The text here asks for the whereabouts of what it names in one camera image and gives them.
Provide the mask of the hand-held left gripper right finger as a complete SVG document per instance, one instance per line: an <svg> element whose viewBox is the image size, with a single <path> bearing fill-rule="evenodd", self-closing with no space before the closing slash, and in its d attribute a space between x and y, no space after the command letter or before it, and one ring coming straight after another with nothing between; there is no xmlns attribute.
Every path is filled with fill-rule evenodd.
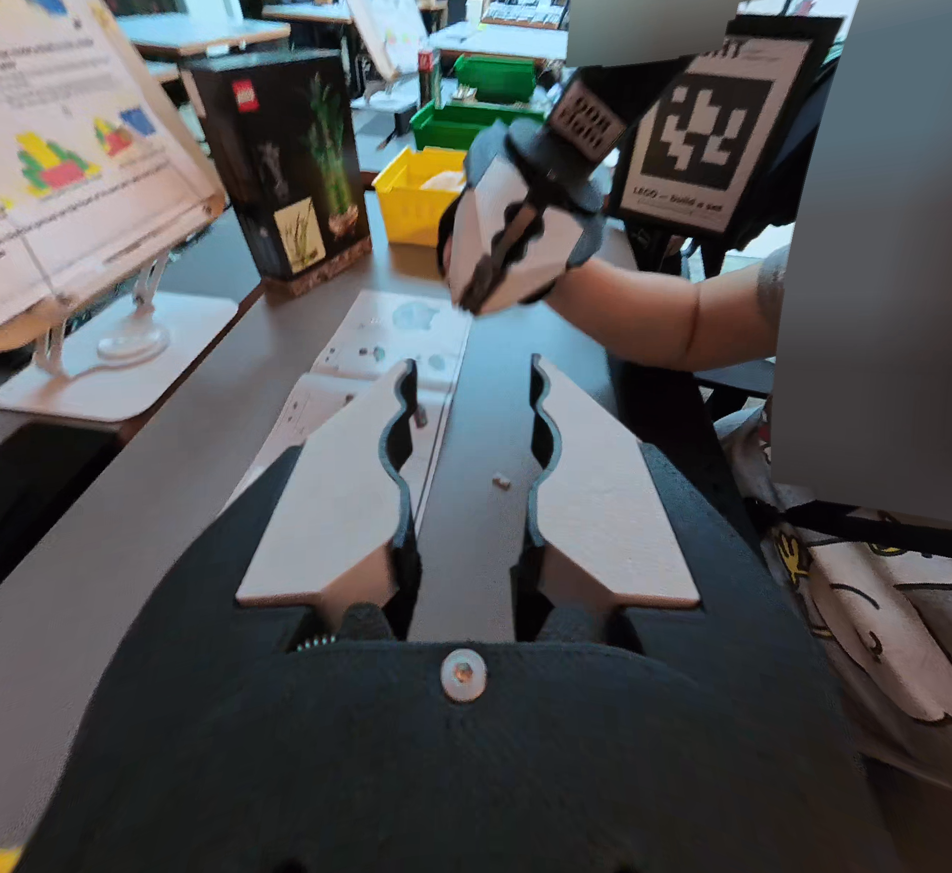
<svg viewBox="0 0 952 873"><path fill-rule="evenodd" d="M637 437L541 354L530 363L531 454L513 570L515 637L556 608L603 623L629 608L690 611L701 595Z"/></svg>

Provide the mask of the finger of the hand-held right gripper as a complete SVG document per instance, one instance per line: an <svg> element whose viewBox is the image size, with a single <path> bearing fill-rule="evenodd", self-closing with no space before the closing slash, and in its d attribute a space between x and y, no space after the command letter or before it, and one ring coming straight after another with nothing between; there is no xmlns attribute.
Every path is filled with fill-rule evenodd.
<svg viewBox="0 0 952 873"><path fill-rule="evenodd" d="M510 160L496 156L461 193L446 242L446 284L457 308L511 308L534 295L536 210Z"/></svg>
<svg viewBox="0 0 952 873"><path fill-rule="evenodd" d="M511 203L482 214L475 209L474 313L516 305L565 272L584 229L560 208Z"/></svg>

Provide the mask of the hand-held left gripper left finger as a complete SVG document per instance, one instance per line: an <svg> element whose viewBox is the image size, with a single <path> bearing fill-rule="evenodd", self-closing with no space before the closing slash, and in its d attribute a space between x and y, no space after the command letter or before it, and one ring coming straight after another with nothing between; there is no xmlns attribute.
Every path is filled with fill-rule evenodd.
<svg viewBox="0 0 952 873"><path fill-rule="evenodd" d="M407 636L421 557L401 470L413 450L417 385L415 361L397 361L294 449L238 605L305 606L330 631L353 605L389 607L395 634Z"/></svg>

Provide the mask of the instruction booklet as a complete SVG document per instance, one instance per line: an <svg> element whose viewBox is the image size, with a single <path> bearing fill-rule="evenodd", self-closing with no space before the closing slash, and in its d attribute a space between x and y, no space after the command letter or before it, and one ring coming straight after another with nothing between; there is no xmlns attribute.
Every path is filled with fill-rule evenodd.
<svg viewBox="0 0 952 873"><path fill-rule="evenodd" d="M413 424L412 452L400 473L411 491L414 519L422 521L443 447L472 320L449 301L361 291L310 370L294 385L280 414L225 507L290 447L351 403L396 363L411 359L418 372L417 403L428 424Z"/></svg>

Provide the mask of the person's right forearm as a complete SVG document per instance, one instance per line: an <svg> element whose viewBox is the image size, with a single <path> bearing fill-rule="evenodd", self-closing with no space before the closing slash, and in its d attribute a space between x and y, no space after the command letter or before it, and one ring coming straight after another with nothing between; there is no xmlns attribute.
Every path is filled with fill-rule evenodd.
<svg viewBox="0 0 952 873"><path fill-rule="evenodd" d="M698 283L600 259L569 270L544 302L629 363L708 371L773 358L789 246Z"/></svg>

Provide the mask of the grey desk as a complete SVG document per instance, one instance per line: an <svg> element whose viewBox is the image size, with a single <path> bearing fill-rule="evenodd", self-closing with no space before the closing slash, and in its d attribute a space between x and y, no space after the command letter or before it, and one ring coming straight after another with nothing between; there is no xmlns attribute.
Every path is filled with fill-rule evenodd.
<svg viewBox="0 0 952 873"><path fill-rule="evenodd" d="M705 658L704 614L637 610L646 654L511 638L509 566L538 473L530 351L594 347L537 309L477 322L424 509L420 643L295 653L307 609L241 608L234 591L293 468L287 454L225 498L268 418L326 343L372 261L297 303L262 299L2 583L2 845L41 818L106 823L137 809L293 816L368 792L370 817L460 796L528 793L543 775L594 784L583 743L621 771L681 750L729 761L755 730L735 659Z"/></svg>

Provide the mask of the green plastic bin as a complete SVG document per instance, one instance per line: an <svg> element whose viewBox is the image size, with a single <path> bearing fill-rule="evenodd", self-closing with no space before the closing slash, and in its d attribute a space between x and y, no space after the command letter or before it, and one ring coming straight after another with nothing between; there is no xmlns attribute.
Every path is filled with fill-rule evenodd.
<svg viewBox="0 0 952 873"><path fill-rule="evenodd" d="M461 55L454 64L458 83L481 102L529 104L537 87L532 59Z"/></svg>
<svg viewBox="0 0 952 873"><path fill-rule="evenodd" d="M453 101L437 108L430 102L411 118L411 132L418 151L435 148L466 152L483 129L496 122L509 126L516 119L541 124L544 114L518 106Z"/></svg>

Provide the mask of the black framed marker sign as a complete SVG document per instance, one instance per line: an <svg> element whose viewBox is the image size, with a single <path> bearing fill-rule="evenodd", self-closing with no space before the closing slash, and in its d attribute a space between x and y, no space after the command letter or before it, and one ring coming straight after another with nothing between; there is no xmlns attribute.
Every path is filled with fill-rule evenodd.
<svg viewBox="0 0 952 873"><path fill-rule="evenodd" d="M616 169L609 213L726 238L805 103L842 17L740 14L659 94Z"/></svg>

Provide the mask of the black toy set box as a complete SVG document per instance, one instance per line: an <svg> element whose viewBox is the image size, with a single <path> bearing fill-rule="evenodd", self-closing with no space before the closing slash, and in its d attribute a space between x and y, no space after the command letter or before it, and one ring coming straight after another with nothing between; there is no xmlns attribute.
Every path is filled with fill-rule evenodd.
<svg viewBox="0 0 952 873"><path fill-rule="evenodd" d="M181 75L266 285L298 297L370 255L339 52L194 59Z"/></svg>

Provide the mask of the background book stand with sheet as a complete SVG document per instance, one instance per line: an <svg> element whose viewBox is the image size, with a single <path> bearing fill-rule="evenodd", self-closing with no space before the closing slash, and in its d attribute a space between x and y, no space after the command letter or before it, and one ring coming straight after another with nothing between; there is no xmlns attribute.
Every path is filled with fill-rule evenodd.
<svg viewBox="0 0 952 873"><path fill-rule="evenodd" d="M420 52L428 46L417 0L342 1L357 36L354 71L363 102L417 79Z"/></svg>

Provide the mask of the instruction sheet on white stand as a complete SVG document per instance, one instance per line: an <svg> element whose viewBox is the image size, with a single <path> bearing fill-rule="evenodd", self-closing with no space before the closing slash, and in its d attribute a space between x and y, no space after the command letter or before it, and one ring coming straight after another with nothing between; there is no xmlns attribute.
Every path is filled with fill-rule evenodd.
<svg viewBox="0 0 952 873"><path fill-rule="evenodd" d="M158 291L184 240L49 327L1 320L2 352L32 347L29 364L2 384L2 411L117 424L152 407L237 313L229 298Z"/></svg>

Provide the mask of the wood-edged background table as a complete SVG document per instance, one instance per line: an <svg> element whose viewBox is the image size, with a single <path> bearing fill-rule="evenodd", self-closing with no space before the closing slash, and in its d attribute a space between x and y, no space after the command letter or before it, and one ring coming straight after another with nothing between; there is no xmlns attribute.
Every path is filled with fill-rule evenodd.
<svg viewBox="0 0 952 873"><path fill-rule="evenodd" d="M291 26L281 21L244 18L199 18L181 12L133 14L117 18L125 37L144 58L182 61L202 58L209 50L247 51L289 39Z"/></svg>

